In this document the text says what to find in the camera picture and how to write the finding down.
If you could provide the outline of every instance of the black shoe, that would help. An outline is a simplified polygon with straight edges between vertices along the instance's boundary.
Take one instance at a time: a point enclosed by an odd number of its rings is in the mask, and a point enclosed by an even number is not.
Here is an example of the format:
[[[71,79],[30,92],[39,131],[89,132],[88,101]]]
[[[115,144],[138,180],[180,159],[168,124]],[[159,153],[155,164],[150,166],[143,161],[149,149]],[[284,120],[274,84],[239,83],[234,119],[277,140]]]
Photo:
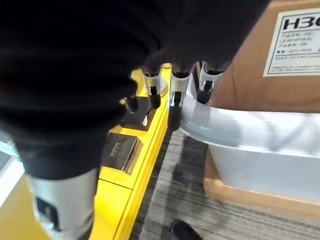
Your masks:
[[[171,226],[172,240],[203,240],[185,221],[175,220]]]

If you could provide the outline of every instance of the cardboard box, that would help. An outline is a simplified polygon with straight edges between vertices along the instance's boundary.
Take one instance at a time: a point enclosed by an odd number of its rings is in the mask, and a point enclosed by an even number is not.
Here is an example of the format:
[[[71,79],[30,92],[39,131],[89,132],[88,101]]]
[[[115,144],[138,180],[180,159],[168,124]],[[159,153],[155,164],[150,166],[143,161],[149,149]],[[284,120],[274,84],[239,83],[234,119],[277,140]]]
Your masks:
[[[224,73],[208,104],[243,111],[320,113],[320,72],[318,75],[264,76],[278,14],[313,8],[320,8],[320,0],[272,1]],[[320,29],[317,19],[312,24]],[[307,21],[308,18],[301,18],[299,24]],[[291,24],[290,27],[301,27],[304,31],[308,26],[305,24]],[[320,66],[319,59],[315,58],[313,63]]]
[[[219,178],[210,151],[208,151],[205,163],[203,185],[206,196],[214,200],[264,208],[295,217],[320,220],[320,202],[241,190],[224,184]]]

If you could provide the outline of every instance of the black sleeve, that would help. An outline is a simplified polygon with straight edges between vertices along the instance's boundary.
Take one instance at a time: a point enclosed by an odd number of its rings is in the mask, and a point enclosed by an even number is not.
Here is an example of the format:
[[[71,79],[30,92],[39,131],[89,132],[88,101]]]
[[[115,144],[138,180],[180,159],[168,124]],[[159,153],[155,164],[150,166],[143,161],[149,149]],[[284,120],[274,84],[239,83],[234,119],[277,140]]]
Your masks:
[[[7,0],[0,3],[0,127],[27,173],[99,166],[136,91],[133,69],[205,60],[225,69],[269,0]]]

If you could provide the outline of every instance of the yellow counter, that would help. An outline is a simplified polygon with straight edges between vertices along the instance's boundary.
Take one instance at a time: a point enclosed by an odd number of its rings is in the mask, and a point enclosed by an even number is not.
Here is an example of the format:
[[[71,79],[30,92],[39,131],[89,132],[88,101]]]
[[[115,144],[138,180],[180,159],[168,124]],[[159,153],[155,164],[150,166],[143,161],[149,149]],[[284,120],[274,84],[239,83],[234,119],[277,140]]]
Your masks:
[[[132,73],[138,82],[137,96],[147,96],[140,70]],[[162,76],[170,86],[171,69],[166,65]],[[95,196],[94,225],[90,240],[127,240],[135,223],[149,178],[167,130],[167,93],[161,98],[148,131],[116,126],[114,133],[137,136],[142,149],[131,175],[109,167],[101,167]],[[0,207],[1,240],[49,240],[35,220],[32,195],[23,176]]]

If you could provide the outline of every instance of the striped carpet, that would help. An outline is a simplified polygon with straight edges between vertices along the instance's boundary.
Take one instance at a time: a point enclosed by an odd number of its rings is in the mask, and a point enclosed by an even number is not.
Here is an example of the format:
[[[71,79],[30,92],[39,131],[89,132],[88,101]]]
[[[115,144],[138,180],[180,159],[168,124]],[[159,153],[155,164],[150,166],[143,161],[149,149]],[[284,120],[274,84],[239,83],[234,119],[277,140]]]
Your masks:
[[[166,133],[130,240],[170,240],[174,219],[204,240],[320,240],[320,222],[206,198],[207,148],[181,131]]]

